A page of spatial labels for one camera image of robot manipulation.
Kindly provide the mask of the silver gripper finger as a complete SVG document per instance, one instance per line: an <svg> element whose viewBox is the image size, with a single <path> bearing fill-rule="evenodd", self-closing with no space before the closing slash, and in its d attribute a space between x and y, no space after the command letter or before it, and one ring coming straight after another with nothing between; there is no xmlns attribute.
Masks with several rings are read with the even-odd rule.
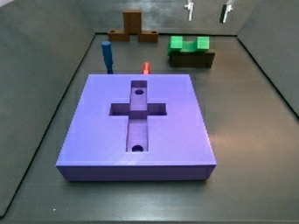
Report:
<svg viewBox="0 0 299 224"><path fill-rule="evenodd" d="M183 7L189 11L189 21L193 21L194 1L187 0L187 4Z"/></svg>
<svg viewBox="0 0 299 224"><path fill-rule="evenodd" d="M230 12L233 11L233 7L234 7L234 0L229 0L227 3L222 6L219 21L223 24L227 22L227 17Z"/></svg>

